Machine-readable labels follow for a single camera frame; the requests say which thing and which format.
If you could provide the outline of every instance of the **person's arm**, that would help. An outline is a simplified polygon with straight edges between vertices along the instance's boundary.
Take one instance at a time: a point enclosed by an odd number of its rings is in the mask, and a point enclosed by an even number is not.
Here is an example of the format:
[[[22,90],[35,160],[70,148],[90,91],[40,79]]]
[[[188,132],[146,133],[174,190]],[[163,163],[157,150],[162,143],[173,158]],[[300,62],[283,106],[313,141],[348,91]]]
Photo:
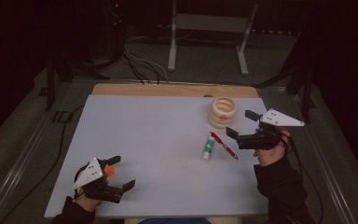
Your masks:
[[[91,224],[95,218],[95,209],[86,210],[82,205],[73,202],[71,197],[66,197],[62,213],[53,218],[53,224]]]
[[[95,218],[95,209],[101,200],[88,198],[83,189],[80,189],[75,201],[71,197],[66,197],[62,213],[53,218],[53,224],[91,224]]]
[[[290,136],[283,127],[277,129]],[[270,150],[258,149],[255,156],[260,164],[255,166],[258,190],[268,198],[268,218],[276,223],[315,223],[305,201],[307,192],[297,170],[293,169],[284,155],[285,144],[280,142]]]

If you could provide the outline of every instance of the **metal stand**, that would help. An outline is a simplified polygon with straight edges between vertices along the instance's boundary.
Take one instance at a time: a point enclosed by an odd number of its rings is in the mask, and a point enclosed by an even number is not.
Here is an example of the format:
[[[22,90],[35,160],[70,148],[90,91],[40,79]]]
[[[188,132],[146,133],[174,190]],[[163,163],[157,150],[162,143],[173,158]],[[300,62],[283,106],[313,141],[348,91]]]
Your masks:
[[[55,101],[55,78],[54,70],[59,75],[60,81],[70,82],[72,81],[73,75],[68,67],[67,63],[71,63],[75,67],[83,70],[91,77],[96,79],[109,79],[109,77],[104,77],[101,74],[97,73],[91,68],[88,68],[86,65],[81,62],[73,59],[72,57],[56,52],[55,50],[49,50],[47,55],[47,88],[46,92],[43,95],[48,97],[48,103],[46,105],[46,111],[49,111]]]
[[[292,65],[287,69],[283,68],[279,75],[272,77],[262,83],[255,84],[252,87],[263,89],[285,77],[292,77],[289,84],[286,86],[286,90],[289,94],[298,94],[301,87],[304,86],[301,113],[304,117],[304,120],[307,123],[310,123],[309,112],[311,102],[310,91],[312,85],[312,72],[307,67],[301,65]]]
[[[243,51],[251,32],[257,7],[258,4],[254,4],[248,18],[189,15],[177,13],[176,0],[172,0],[172,36],[170,58],[168,60],[168,70],[175,70],[177,48],[176,29],[223,31],[243,33],[242,42],[237,46],[236,51],[238,54],[238,61],[240,63],[241,74],[243,76],[248,76],[249,71],[246,65]]]

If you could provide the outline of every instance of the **wooden table edge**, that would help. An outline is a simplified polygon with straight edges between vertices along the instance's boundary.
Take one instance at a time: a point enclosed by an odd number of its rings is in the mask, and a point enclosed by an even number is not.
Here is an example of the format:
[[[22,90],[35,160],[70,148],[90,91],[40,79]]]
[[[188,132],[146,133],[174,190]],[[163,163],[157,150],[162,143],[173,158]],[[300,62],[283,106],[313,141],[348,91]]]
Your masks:
[[[147,95],[147,96],[212,96],[258,98],[253,87],[213,85],[142,85],[99,83],[92,90],[93,95]]]

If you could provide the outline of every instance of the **table leg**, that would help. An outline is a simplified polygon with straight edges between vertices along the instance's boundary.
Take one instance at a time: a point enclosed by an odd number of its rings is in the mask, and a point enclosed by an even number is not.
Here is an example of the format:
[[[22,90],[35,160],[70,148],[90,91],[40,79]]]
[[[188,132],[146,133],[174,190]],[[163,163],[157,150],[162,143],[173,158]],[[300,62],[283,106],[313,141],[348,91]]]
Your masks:
[[[171,49],[168,60],[168,71],[175,70],[176,63],[176,0],[172,0],[172,30],[171,30]]]
[[[248,41],[249,34],[252,30],[253,20],[255,18],[255,12],[257,11],[258,5],[254,5],[251,14],[249,15],[247,24],[245,26],[245,31],[243,32],[243,39],[240,45],[237,46],[237,55],[238,55],[238,62],[240,63],[241,75],[248,76],[249,70],[248,66],[246,65],[245,56],[243,51],[245,50],[246,42]]]

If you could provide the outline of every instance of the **black sleeve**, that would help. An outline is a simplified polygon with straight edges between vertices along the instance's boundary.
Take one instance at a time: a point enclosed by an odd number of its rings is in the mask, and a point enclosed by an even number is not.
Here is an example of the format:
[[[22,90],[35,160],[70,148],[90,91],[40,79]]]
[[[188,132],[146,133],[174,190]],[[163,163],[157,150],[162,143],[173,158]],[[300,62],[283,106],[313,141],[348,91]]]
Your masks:
[[[94,221],[95,212],[88,212],[77,203],[72,202],[72,198],[66,197],[62,213],[53,218],[53,224],[91,224]]]
[[[283,157],[271,165],[255,166],[258,191],[268,198],[268,218],[271,224],[315,223],[305,205],[307,192],[302,178]]]

